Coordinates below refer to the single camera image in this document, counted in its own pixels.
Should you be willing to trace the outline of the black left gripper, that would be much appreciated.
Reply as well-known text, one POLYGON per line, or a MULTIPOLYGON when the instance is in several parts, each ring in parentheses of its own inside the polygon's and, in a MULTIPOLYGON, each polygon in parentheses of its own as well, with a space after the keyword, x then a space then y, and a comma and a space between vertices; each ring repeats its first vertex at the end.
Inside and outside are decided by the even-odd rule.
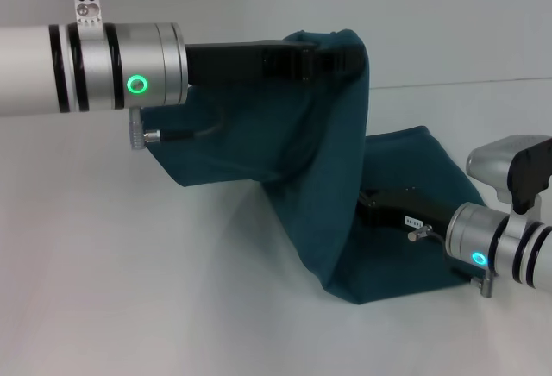
POLYGON ((316 78, 351 77, 366 68, 361 45, 316 49, 315 43, 283 40, 187 44, 188 83, 217 86, 264 78, 294 81, 310 79, 313 73, 316 78))

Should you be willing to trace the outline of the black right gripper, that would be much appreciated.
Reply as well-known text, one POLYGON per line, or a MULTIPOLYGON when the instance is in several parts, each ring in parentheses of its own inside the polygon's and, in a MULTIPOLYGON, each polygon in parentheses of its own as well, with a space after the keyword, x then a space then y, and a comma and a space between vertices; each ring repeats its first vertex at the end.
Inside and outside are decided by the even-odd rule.
POLYGON ((444 239, 459 207, 415 187, 359 192, 359 218, 364 226, 400 230, 409 239, 444 239))

